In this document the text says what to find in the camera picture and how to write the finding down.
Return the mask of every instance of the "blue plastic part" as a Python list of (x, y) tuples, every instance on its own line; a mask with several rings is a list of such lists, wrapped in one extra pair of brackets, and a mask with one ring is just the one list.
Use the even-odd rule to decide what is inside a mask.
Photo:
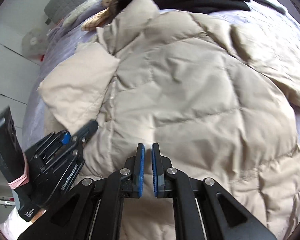
[(145, 146), (142, 145), (140, 175), (139, 175), (139, 197), (142, 197), (142, 192), (143, 192), (143, 175), (144, 175), (144, 171), (145, 171)]
[(71, 135), (69, 132), (67, 132), (64, 136), (63, 136), (63, 139), (61, 140), (61, 143), (63, 145), (66, 145), (70, 142), (70, 139), (71, 139)]
[(156, 160), (155, 160), (153, 146), (151, 149), (151, 160), (152, 160), (153, 190), (154, 190), (154, 196), (157, 197), (158, 196), (158, 176), (157, 176), (157, 166), (156, 166)]

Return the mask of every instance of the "white fluffy fabric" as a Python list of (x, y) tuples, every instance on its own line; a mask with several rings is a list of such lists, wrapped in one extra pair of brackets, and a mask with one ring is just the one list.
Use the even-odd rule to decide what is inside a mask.
[(94, 5), (99, 0), (86, 0), (84, 3), (80, 4), (76, 9), (74, 9), (70, 15), (64, 20), (63, 26), (70, 26), (76, 21), (76, 19), (83, 14), (87, 9)]

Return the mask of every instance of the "purple bedsheet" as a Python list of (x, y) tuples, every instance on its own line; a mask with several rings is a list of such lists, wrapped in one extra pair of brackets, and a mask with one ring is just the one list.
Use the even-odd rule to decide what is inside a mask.
[[(233, 23), (252, 23), (263, 27), (273, 28), (278, 33), (283, 33), (291, 42), (300, 41), (300, 24), (289, 14), (282, 15), (272, 8), (258, 4), (254, 1), (248, 3), (251, 11), (223, 11), (212, 13), (216, 17)], [(79, 42), (87, 42), (96, 32), (82, 32), (80, 25), (83, 21), (98, 13), (104, 8), (100, 3), (84, 12), (75, 23), (68, 28), (56, 27), (49, 35), (49, 48), (46, 53), (40, 74), (32, 90), (26, 108), (23, 122), (23, 149), (29, 148), (43, 137), (44, 102), (37, 93), (40, 82), (62, 61), (74, 54)], [(293, 106), (296, 113), (297, 129), (300, 140), (300, 108)]]

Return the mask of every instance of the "silver bolt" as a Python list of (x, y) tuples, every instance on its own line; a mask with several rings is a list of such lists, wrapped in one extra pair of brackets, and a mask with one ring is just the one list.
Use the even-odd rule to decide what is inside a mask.
[(205, 184), (209, 185), (209, 186), (213, 186), (214, 185), (214, 180), (212, 178), (206, 178), (204, 180)]
[(130, 173), (130, 170), (127, 169), (127, 168), (123, 168), (123, 169), (120, 170), (120, 173), (121, 173), (122, 175), (128, 175), (128, 174)]
[(176, 168), (169, 168), (169, 169), (167, 169), (167, 172), (169, 173), (169, 174), (176, 174), (177, 173), (177, 169)]
[(92, 179), (86, 178), (82, 181), (82, 185), (89, 186), (92, 183)]

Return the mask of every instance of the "pink strap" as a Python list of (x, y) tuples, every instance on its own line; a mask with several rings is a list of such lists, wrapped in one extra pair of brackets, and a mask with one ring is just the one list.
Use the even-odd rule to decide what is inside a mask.
[(17, 187), (20, 187), (29, 182), (29, 167), (28, 167), (26, 155), (24, 153), (23, 153), (23, 159), (25, 160), (25, 173), (19, 179), (16, 179), (13, 182), (8, 183), (10, 188), (12, 189), (16, 189)]

